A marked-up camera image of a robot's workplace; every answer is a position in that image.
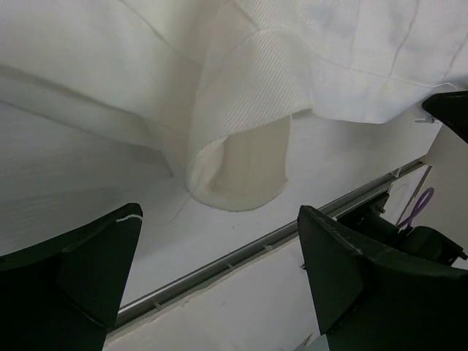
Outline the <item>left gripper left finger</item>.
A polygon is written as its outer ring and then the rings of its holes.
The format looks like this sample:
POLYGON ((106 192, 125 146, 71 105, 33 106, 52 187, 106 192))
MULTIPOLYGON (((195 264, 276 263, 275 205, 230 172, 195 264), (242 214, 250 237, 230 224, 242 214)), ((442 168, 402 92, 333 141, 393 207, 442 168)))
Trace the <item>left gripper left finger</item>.
POLYGON ((142 227, 128 203, 1 257, 2 350, 101 350, 116 324, 142 227))

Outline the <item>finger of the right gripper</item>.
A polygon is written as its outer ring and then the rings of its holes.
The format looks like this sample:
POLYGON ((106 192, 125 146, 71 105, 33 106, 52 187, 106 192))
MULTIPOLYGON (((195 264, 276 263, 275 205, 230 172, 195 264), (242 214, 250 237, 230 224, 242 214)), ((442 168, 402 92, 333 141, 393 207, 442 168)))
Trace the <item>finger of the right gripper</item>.
POLYGON ((422 108, 468 142, 468 93, 448 92, 435 94, 422 103, 422 108))

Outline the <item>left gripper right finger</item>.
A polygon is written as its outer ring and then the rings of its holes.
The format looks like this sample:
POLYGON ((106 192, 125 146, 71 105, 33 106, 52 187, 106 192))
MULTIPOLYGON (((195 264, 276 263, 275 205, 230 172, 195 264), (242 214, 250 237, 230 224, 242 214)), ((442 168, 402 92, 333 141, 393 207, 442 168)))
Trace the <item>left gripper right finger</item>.
POLYGON ((298 234, 331 350, 465 350, 467 272, 400 252, 304 205, 298 234))

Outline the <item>white skirt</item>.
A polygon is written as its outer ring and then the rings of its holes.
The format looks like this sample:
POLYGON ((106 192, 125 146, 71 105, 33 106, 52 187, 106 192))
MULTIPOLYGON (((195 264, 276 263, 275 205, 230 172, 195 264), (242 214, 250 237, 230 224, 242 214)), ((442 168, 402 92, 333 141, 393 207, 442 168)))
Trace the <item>white skirt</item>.
POLYGON ((162 154, 161 224, 253 210, 296 113, 383 124, 466 81, 465 1, 3 1, 1 212, 121 180, 110 141, 162 154))

